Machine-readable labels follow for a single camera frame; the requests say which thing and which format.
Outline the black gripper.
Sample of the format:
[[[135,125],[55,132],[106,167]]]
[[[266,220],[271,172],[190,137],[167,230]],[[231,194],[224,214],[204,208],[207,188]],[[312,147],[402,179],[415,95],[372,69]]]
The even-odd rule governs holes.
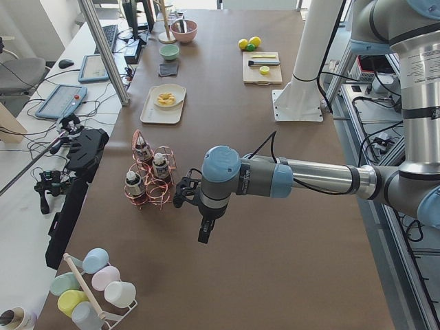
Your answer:
[[[215,221],[217,217],[210,214],[204,215],[201,220],[201,225],[199,228],[198,242],[207,244],[210,238],[210,234],[215,226]]]

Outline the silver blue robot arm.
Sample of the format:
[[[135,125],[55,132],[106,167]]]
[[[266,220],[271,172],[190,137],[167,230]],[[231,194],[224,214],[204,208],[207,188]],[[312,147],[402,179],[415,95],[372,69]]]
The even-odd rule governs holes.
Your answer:
[[[399,166],[344,165],[277,157],[241,157],[211,148],[196,201],[207,243],[231,194],[284,198],[295,186],[377,200],[424,225],[439,227],[439,2],[356,1],[351,47],[357,54],[399,58],[405,160]]]

